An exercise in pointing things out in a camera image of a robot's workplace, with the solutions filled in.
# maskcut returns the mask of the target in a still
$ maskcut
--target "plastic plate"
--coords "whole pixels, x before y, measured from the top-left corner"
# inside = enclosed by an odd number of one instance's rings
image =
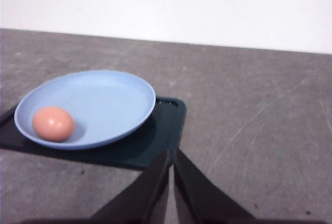
[[[118,71],[86,71],[48,81],[25,96],[15,110],[15,125],[30,140],[55,149],[80,150],[107,145],[132,133],[151,114],[153,88],[140,77]],[[62,143],[41,139],[32,117],[57,106],[74,119],[73,134]]]

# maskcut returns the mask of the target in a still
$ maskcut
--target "concrete floor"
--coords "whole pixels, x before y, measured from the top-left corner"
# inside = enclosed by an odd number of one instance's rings
[[[1,35],[1,113],[48,79],[126,71],[147,80],[157,95],[186,103],[181,149],[254,216],[332,222],[332,55],[13,30]],[[2,149],[2,224],[88,217],[138,175]],[[177,223],[172,177],[165,223]]]

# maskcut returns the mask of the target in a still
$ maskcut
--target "light blue plate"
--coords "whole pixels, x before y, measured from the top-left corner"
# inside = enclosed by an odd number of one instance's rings
[[[48,81],[25,96],[15,111],[15,124],[30,140],[63,150],[94,148],[112,143],[136,130],[151,114],[156,101],[143,79],[117,71],[86,71]],[[57,106],[75,122],[63,143],[41,139],[32,117],[41,107]]]

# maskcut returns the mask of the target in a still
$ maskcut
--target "plate rim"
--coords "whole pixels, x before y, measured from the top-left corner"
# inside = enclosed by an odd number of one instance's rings
[[[153,96],[153,100],[151,102],[150,108],[148,109],[148,111],[146,112],[146,114],[144,115],[144,117],[141,118],[141,120],[138,122],[138,124],[134,127],[129,129],[128,131],[121,133],[115,137],[111,137],[109,139],[106,140],[101,140],[98,142],[94,142],[94,143],[90,143],[90,144],[83,144],[83,145],[75,145],[75,143],[56,143],[56,142],[51,142],[51,141],[46,141],[44,139],[41,138],[37,138],[34,137],[30,134],[28,134],[19,124],[19,120],[18,120],[18,114],[19,114],[19,110],[20,107],[22,106],[22,104],[24,104],[24,102],[26,101],[26,99],[31,96],[31,94],[33,94],[34,92],[36,92],[37,90],[40,90],[40,88],[43,88],[45,86],[47,86],[47,84],[55,82],[57,80],[63,79],[65,77],[71,77],[71,76],[75,76],[75,75],[79,75],[79,74],[89,74],[89,73],[115,73],[115,74],[122,74],[122,75],[126,75],[126,76],[130,76],[133,77],[135,79],[138,79],[139,81],[141,81],[143,84],[145,84],[151,91],[152,96]],[[21,134],[23,134],[26,138],[28,138],[29,140],[38,143],[40,145],[46,146],[48,148],[53,148],[53,149],[59,149],[59,150],[83,150],[83,149],[90,149],[90,148],[95,148],[95,147],[100,147],[103,145],[107,145],[113,142],[118,141],[119,139],[129,135],[130,133],[134,132],[136,129],[138,129],[145,121],[146,119],[151,115],[154,107],[155,107],[155,103],[156,103],[156,94],[155,91],[153,89],[153,87],[143,78],[137,76],[137,75],[133,75],[130,74],[128,72],[123,72],[123,71],[116,71],[116,70],[88,70],[88,71],[80,71],[80,72],[74,72],[74,73],[69,73],[63,76],[58,76],[56,78],[47,80],[45,82],[43,82],[42,84],[40,84],[39,86],[37,86],[36,88],[32,89],[29,93],[27,93],[19,102],[19,104],[17,105],[16,109],[15,109],[15,113],[14,113],[14,122],[15,122],[15,126],[17,127],[17,129],[21,132]]]

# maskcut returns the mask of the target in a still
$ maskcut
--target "brown egg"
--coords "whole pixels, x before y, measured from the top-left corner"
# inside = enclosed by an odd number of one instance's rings
[[[62,142],[74,130],[74,121],[65,110],[47,106],[39,109],[32,117],[32,127],[44,140]]]

